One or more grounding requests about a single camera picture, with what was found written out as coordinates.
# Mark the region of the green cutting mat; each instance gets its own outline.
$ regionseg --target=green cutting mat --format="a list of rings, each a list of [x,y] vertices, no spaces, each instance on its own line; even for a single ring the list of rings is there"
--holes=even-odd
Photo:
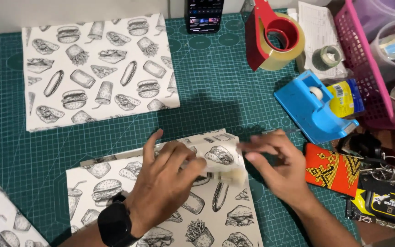
[[[180,108],[36,133],[25,131],[21,35],[0,35],[0,185],[53,245],[70,235],[65,170],[82,160],[139,148],[157,127],[164,129],[162,141],[220,128],[246,140],[265,129],[295,127],[272,95],[298,75],[294,63],[277,72],[253,72],[240,14],[224,15],[215,34],[188,35],[183,19],[167,20],[167,31]],[[291,140],[300,148],[305,142],[300,133]],[[250,185],[265,247],[307,246],[293,212],[249,170],[258,179],[250,177]],[[313,190],[356,234],[344,219],[344,201]]]

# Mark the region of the phone screen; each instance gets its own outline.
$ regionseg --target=phone screen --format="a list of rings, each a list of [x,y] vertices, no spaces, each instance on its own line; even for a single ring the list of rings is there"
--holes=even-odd
[[[222,18],[223,0],[188,0],[186,25],[189,33],[217,32]]]

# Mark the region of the red tape dispenser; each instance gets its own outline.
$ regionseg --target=red tape dispenser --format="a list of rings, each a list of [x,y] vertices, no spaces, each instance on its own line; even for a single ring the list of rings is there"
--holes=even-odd
[[[281,43],[278,48],[270,37]],[[290,16],[274,13],[267,0],[255,0],[245,23],[246,59],[252,70],[280,70],[304,50],[301,26]]]

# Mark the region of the white wall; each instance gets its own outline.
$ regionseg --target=white wall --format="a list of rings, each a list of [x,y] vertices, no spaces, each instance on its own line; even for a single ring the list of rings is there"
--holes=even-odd
[[[272,8],[296,8],[298,0],[268,0]],[[324,6],[331,0],[304,0]],[[243,0],[225,0],[224,13],[240,11]],[[21,27],[61,25],[163,13],[167,0],[0,0],[0,33]],[[171,17],[184,16],[184,0],[171,0]]]

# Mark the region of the pink basket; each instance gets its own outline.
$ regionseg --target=pink basket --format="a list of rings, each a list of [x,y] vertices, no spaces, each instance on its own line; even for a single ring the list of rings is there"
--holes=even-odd
[[[395,113],[391,98],[371,54],[370,44],[365,37],[352,0],[345,0],[345,5],[335,16],[334,22],[344,50],[345,64],[347,68],[353,70],[364,99],[365,124],[372,128],[395,129]]]

